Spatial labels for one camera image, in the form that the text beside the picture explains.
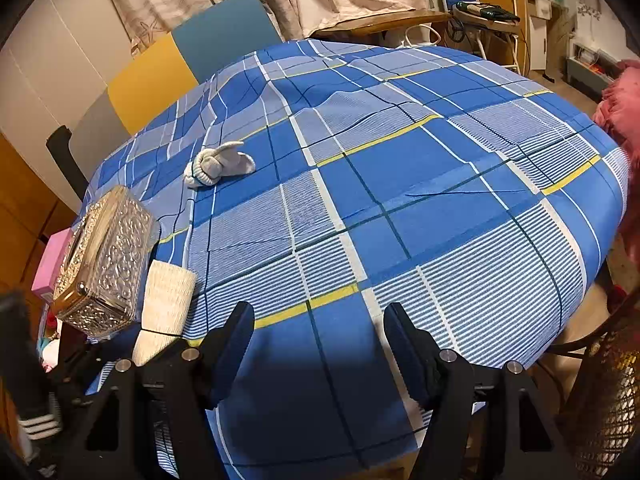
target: black chair armrest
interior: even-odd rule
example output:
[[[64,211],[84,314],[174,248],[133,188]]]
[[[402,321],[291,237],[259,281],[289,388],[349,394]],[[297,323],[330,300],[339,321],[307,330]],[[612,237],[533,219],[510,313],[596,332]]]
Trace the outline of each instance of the black chair armrest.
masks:
[[[89,183],[80,168],[78,168],[73,155],[71,155],[69,150],[70,139],[71,132],[69,128],[60,126],[47,139],[47,149],[68,183],[71,184],[76,195],[78,195],[78,198],[82,200]]]

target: pink blanket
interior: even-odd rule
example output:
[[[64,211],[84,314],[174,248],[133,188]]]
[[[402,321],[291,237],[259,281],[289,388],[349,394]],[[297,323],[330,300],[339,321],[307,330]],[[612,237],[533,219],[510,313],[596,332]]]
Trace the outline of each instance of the pink blanket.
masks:
[[[620,234],[629,259],[640,269],[640,61],[620,62],[624,72],[602,92],[593,121],[625,151],[630,160],[626,214]]]

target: blue plaid tablecloth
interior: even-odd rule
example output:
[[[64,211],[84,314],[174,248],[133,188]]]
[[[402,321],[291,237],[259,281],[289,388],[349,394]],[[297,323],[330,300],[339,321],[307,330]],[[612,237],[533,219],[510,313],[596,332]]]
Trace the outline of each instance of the blue plaid tablecloth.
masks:
[[[228,140],[257,171],[187,189],[187,162]],[[209,413],[230,478],[327,479],[424,436],[384,308],[401,301],[471,362],[531,365],[607,254],[627,167],[585,114],[489,61],[305,40],[188,92],[102,163],[83,212],[123,184],[159,219],[157,258],[198,275],[185,338],[254,306]],[[175,473],[166,429],[157,441]]]

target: rolled towel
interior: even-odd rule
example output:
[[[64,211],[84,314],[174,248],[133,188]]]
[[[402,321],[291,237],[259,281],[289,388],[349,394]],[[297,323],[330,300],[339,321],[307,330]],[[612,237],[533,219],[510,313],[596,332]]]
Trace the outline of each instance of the rolled towel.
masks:
[[[184,168],[184,182],[194,189],[213,186],[223,176],[253,173],[254,160],[246,153],[238,152],[244,142],[234,140],[220,144],[217,148],[204,148]]]
[[[196,274],[172,264],[154,260],[146,277],[142,329],[133,349],[133,362],[142,366],[180,337]]]

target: gold tissue box lid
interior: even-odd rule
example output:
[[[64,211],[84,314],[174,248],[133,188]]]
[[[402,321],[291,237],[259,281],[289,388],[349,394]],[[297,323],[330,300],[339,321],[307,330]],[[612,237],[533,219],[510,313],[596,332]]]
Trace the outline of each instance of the gold tissue box lid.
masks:
[[[62,259],[51,306],[56,317],[95,338],[132,323],[157,238],[155,219],[126,187],[89,206]]]

